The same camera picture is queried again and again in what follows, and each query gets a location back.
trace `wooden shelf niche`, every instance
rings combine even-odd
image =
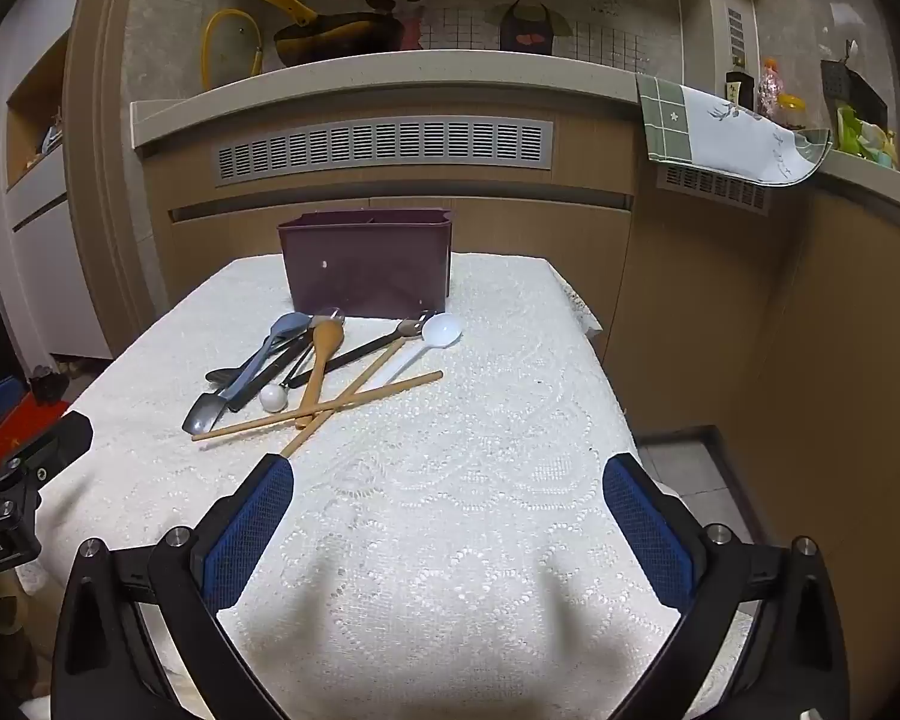
[[[63,68],[69,37],[70,33],[65,32],[50,46],[7,100],[8,187],[39,162],[34,162],[34,157],[39,155],[43,137],[63,102]]]

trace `metal bolt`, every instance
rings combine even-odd
[[[97,552],[100,552],[101,546],[103,546],[103,542],[98,538],[88,538],[87,541],[84,541],[84,543],[80,545],[80,556],[93,557]]]
[[[794,547],[797,547],[797,552],[800,555],[807,555],[807,557],[813,557],[817,553],[817,545],[816,542],[813,541],[812,538],[807,538],[806,536],[801,536],[796,541],[794,541]]]
[[[164,538],[170,546],[182,547],[190,540],[190,528],[185,528],[182,525],[170,528],[170,533],[167,533],[167,536],[164,536]]]
[[[715,544],[727,544],[733,538],[733,531],[725,525],[714,523],[706,526],[706,537]]]

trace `blue gripper pad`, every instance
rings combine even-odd
[[[667,517],[658,507],[661,500],[666,501],[668,497],[660,493],[631,455],[616,455],[607,462],[604,500],[610,513],[660,603],[684,613],[693,599],[698,572],[686,541],[682,542],[671,529]]]
[[[265,455],[236,493],[218,500],[197,525],[200,541],[208,545],[202,550],[200,592],[213,614],[240,600],[292,499],[290,461]]]

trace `cartoon boy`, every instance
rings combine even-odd
[[[572,35],[573,29],[559,13],[550,10],[541,0],[516,0],[511,5],[497,5],[488,14],[490,20],[500,20],[500,50],[502,52],[554,52],[554,35]]]

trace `yellow lid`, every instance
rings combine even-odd
[[[788,108],[796,108],[799,111],[805,111],[807,109],[807,104],[796,95],[777,95],[776,101],[780,105],[786,105]]]

